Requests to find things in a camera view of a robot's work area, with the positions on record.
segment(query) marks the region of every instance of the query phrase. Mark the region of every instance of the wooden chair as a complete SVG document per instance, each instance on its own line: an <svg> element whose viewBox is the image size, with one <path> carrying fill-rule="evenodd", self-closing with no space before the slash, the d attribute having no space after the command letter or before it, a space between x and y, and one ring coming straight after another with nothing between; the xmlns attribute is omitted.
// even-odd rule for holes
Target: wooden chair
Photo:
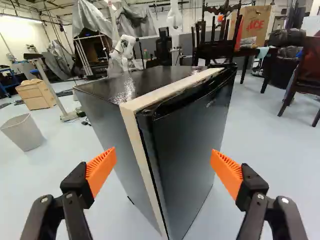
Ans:
<svg viewBox="0 0 320 240"><path fill-rule="evenodd" d="M283 105L278 113L278 117L281 117L286 107L290 105L296 92L320 96L320 77L318 76L320 71L315 75L315 73L311 70L307 70L307 66L312 68L312 66L310 66L311 63L320 66L320 37L317 36L307 36L304 40L302 56L299 65L295 70L292 85L288 90L287 97L283 101ZM313 127L317 125L319 119L320 110L318 111L312 123Z"/></svg>
<svg viewBox="0 0 320 240"><path fill-rule="evenodd" d="M242 15L240 15L241 1L236 5L238 13L234 28L233 38L228 40L228 31L230 20L223 19L220 27L219 39L215 40L216 26L215 19L216 16L212 17L212 29L211 29L211 39L206 41L206 21L204 21L204 12L208 11L210 13L218 14L223 13L225 9L231 9L230 6L222 6L218 10L213 10L214 7L205 6L203 2L202 6L202 20L198 21L194 27L191 27L192 36L192 65L197 66L199 59L205 59L205 65L210 64L213 60L217 64L216 59L225 59L224 63L227 61L229 63L233 62L234 51L236 46L236 39L239 31L239 26L241 23Z"/></svg>

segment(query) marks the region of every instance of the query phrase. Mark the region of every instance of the floor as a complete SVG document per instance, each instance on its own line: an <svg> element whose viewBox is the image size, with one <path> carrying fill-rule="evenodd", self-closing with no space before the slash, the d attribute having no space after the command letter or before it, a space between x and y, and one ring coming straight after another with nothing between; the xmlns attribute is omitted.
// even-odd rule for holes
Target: floor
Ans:
<svg viewBox="0 0 320 240"><path fill-rule="evenodd" d="M238 163L249 164L270 186L268 195L284 195L298 205L309 239L319 239L320 205L319 155L320 125L311 123L320 103L297 94L281 118L277 113L284 90L268 86L260 94L262 78L246 75L240 84L237 75L221 151ZM56 92L70 89L72 81L55 83ZM19 99L0 99L0 104ZM73 96L60 97L67 111L80 104ZM19 239L33 201L41 195L61 194L61 180L81 161L103 151L92 127L81 119L70 123L59 120L57 106L29 111L22 105L0 109L0 125L11 117L31 113L46 142L29 152L19 150L0 134L0 231L9 239ZM85 211L95 240L160 240L160 235L128 201L116 174L111 172L94 205ZM243 220L241 213L218 177L185 240L235 239ZM67 239L61 224L57 239ZM266 224L262 240L271 240Z"/></svg>

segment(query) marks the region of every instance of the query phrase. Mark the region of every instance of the black mini fridge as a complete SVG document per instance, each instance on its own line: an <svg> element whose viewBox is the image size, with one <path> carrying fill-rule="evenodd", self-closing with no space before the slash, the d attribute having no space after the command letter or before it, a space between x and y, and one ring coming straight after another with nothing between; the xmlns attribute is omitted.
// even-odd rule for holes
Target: black mini fridge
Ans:
<svg viewBox="0 0 320 240"><path fill-rule="evenodd" d="M76 86L128 198L164 239L182 240L214 182L237 66L158 66Z"/></svg>

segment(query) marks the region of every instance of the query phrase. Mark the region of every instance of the white trash can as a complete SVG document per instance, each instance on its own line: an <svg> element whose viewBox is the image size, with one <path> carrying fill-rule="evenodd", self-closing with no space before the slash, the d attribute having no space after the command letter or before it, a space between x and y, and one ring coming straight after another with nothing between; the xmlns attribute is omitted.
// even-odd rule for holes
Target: white trash can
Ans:
<svg viewBox="0 0 320 240"><path fill-rule="evenodd" d="M30 113L9 119L0 130L24 152L39 147L45 140Z"/></svg>

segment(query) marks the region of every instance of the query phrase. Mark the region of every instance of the black bag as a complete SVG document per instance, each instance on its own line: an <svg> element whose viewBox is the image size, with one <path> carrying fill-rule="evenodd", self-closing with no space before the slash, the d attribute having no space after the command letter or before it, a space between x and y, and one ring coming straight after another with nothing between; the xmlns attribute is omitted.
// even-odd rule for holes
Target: black bag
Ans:
<svg viewBox="0 0 320 240"><path fill-rule="evenodd" d="M270 34L268 45L275 47L302 46L306 31L303 29L279 29Z"/></svg>

